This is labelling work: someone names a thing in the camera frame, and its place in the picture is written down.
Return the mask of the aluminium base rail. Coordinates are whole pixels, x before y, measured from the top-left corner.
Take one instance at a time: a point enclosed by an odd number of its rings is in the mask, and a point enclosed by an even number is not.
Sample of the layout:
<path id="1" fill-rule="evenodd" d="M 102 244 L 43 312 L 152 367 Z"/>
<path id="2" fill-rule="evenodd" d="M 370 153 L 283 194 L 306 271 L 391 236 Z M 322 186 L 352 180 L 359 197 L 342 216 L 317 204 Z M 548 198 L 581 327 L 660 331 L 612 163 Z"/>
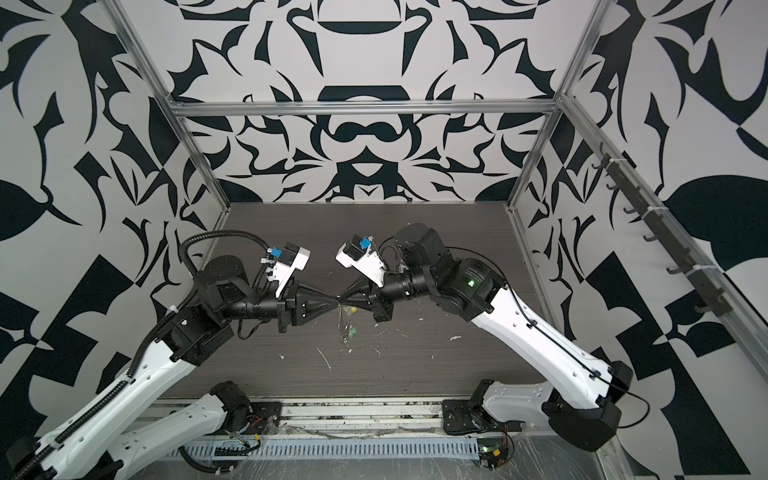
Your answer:
<path id="1" fill-rule="evenodd" d="M 368 439 L 444 436 L 443 397 L 276 398 L 252 421 L 268 437 Z"/>

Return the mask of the red handled wire keyring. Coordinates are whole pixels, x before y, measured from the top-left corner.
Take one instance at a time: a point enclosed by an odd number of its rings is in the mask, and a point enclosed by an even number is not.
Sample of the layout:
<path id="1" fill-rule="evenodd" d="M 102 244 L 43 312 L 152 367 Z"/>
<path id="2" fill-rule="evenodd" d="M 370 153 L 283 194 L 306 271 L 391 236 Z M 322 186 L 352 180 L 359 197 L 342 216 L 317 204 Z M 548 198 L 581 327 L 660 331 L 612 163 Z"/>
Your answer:
<path id="1" fill-rule="evenodd" d="M 338 333 L 339 333 L 339 339 L 342 344 L 347 344 L 352 338 L 348 334 L 348 330 L 350 327 L 354 326 L 353 323 L 353 316 L 354 314 L 348 314 L 342 310 L 341 307 L 339 307 L 339 319 L 338 319 Z"/>

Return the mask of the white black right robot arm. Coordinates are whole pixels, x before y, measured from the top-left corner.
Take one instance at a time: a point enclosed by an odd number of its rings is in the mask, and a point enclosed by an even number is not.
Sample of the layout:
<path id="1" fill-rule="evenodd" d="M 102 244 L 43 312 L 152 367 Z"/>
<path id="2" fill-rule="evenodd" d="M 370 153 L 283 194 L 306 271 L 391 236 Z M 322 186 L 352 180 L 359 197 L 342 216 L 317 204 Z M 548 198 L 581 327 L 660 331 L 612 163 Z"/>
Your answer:
<path id="1" fill-rule="evenodd" d="M 394 270 L 372 237 L 356 235 L 338 249 L 337 262 L 360 274 L 340 295 L 340 303 L 388 322 L 396 303 L 426 297 L 501 341 L 543 376 L 543 382 L 528 387 L 483 381 L 471 402 L 481 416 L 496 424 L 545 423 L 588 452 L 649 417 L 644 411 L 634 421 L 622 420 L 619 403 L 624 397 L 651 406 L 631 391 L 632 368 L 598 358 L 560 333 L 525 303 L 496 262 L 474 250 L 445 245 L 423 223 L 407 225 L 392 240 L 399 260 Z"/>

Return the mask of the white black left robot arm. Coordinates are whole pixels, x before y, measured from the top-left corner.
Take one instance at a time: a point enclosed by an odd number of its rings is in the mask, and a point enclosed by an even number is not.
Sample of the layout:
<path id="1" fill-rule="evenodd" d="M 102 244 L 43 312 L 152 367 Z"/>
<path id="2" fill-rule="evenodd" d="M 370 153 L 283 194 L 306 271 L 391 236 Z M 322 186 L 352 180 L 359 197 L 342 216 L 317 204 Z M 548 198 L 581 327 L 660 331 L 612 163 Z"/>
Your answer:
<path id="1" fill-rule="evenodd" d="M 225 255 L 203 268 L 189 255 L 204 240 L 239 237 L 266 255 L 255 279 L 243 262 Z M 181 243 L 179 258 L 193 288 L 145 336 L 127 369 L 78 413 L 33 443 L 8 453 L 14 479 L 129 479 L 172 450 L 223 430 L 247 427 L 251 402 L 232 381 L 214 386 L 191 405 L 152 424 L 130 426 L 161 394 L 192 373 L 233 337 L 244 339 L 245 320 L 276 321 L 280 331 L 338 307 L 338 299 L 292 276 L 308 263 L 307 249 L 269 246 L 246 231 L 216 230 Z"/>

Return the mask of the black wall hook rack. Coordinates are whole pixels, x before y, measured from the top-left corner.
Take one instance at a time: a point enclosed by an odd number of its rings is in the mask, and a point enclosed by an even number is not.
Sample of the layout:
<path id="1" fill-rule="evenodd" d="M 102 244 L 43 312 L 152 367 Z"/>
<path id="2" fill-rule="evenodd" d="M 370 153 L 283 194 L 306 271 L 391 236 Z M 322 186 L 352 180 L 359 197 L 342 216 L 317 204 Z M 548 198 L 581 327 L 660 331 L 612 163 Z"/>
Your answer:
<path id="1" fill-rule="evenodd" d="M 694 310 L 718 317 L 731 313 L 733 305 L 726 297 L 723 282 L 717 279 L 717 268 L 697 250 L 671 210 L 663 205 L 627 159 L 613 158 L 605 152 L 600 155 L 595 168 L 605 171 L 612 180 L 608 189 L 621 192 L 630 204 L 624 212 L 639 218 L 648 227 L 650 233 L 643 239 L 659 243 L 671 258 L 673 265 L 666 269 L 667 273 L 685 276 L 700 296 L 701 301 Z"/>

